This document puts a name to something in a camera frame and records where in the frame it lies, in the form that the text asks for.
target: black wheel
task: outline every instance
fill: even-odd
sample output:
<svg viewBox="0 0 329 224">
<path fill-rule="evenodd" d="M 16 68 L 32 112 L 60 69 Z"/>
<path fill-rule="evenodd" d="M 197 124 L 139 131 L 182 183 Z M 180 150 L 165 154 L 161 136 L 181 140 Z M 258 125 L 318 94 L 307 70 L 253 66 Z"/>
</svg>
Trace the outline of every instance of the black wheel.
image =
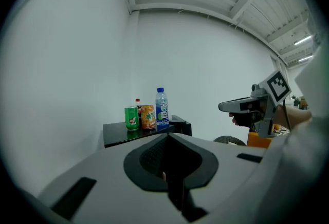
<svg viewBox="0 0 329 224">
<path fill-rule="evenodd" d="M 235 138 L 233 136 L 220 136 L 220 137 L 216 138 L 214 140 L 214 142 L 224 143 L 224 144 L 228 144 L 230 142 L 230 143 L 233 143 L 233 144 L 236 144 L 236 145 L 244 145 L 244 146 L 246 145 L 240 139 Z"/>
</svg>

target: black cable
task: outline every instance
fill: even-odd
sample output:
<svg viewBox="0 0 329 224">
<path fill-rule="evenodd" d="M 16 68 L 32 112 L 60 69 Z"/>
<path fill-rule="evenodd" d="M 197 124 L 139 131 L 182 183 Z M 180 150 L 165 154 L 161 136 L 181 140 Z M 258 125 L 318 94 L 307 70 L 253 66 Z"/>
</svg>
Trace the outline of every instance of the black cable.
<svg viewBox="0 0 329 224">
<path fill-rule="evenodd" d="M 290 124 L 290 120 L 289 120 L 287 108 L 286 108 L 286 99 L 283 100 L 283 110 L 284 110 L 284 115 L 285 115 L 287 123 L 288 123 L 289 130 L 291 131 L 291 124 Z"/>
</svg>

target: black table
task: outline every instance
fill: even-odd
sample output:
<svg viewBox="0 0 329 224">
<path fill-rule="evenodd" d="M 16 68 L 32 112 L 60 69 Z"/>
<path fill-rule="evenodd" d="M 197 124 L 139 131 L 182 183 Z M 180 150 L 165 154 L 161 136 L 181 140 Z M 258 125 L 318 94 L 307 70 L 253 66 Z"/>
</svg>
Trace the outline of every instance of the black table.
<svg viewBox="0 0 329 224">
<path fill-rule="evenodd" d="M 143 130 L 140 128 L 136 131 L 128 131 L 125 127 L 125 122 L 103 124 L 104 146 L 107 148 L 138 138 L 168 132 L 192 136 L 191 124 L 176 115 L 172 116 L 169 127 L 161 129 L 156 128 L 155 130 Z"/>
</svg>

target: green soda can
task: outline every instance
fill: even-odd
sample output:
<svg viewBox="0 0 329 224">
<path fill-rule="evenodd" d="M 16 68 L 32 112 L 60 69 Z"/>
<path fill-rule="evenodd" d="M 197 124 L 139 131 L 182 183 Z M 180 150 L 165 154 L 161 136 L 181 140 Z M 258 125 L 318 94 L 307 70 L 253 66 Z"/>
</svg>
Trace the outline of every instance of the green soda can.
<svg viewBox="0 0 329 224">
<path fill-rule="evenodd" d="M 138 108 L 137 106 L 130 106 L 124 109 L 125 127 L 129 131 L 136 131 L 139 127 Z"/>
</svg>

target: fluorescent light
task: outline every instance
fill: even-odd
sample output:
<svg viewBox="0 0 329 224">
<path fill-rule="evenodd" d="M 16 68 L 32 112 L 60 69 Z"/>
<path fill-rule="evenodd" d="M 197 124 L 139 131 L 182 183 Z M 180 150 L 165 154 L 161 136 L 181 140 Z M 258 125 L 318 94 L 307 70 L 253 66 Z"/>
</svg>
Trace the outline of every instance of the fluorescent light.
<svg viewBox="0 0 329 224">
<path fill-rule="evenodd" d="M 302 39 L 300 41 L 295 42 L 295 45 L 298 45 L 298 44 L 300 44 L 300 43 L 302 43 L 302 42 L 304 42 L 304 41 L 306 41 L 306 40 L 308 40 L 310 38 L 312 38 L 312 36 L 308 36 L 308 37 L 306 37 L 306 38 L 304 38 L 304 39 Z"/>
<path fill-rule="evenodd" d="M 307 60 L 307 59 L 309 59 L 309 58 L 312 58 L 312 57 L 313 57 L 313 55 L 312 55 L 312 56 L 308 56 L 308 57 L 303 58 L 303 59 L 300 59 L 299 62 L 305 61 L 305 60 Z"/>
</svg>

